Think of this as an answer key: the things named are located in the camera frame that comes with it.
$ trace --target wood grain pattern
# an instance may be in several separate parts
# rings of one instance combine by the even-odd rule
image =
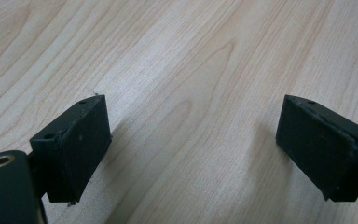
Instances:
[[[358,223],[276,146],[286,93],[358,123],[358,1],[0,1],[0,151],[107,99],[114,141],[50,223]]]

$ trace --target light wood surface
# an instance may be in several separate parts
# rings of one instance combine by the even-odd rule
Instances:
[[[276,146],[287,93],[358,123],[358,1],[0,0],[0,151],[106,95],[113,143],[50,223],[358,223]]]

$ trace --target table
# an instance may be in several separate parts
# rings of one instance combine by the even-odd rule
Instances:
[[[358,123],[358,1],[0,0],[0,151],[95,94],[113,143],[50,223],[358,223],[275,144],[285,94]]]

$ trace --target black plastic part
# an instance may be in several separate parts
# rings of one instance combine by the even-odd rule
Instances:
[[[0,153],[0,223],[47,223],[22,151]]]
[[[286,95],[276,140],[326,200],[357,199],[357,124],[313,101]]]
[[[45,190],[53,203],[79,202],[111,143],[104,96],[74,104],[30,142],[34,169],[40,169],[47,180],[35,184],[39,194]]]

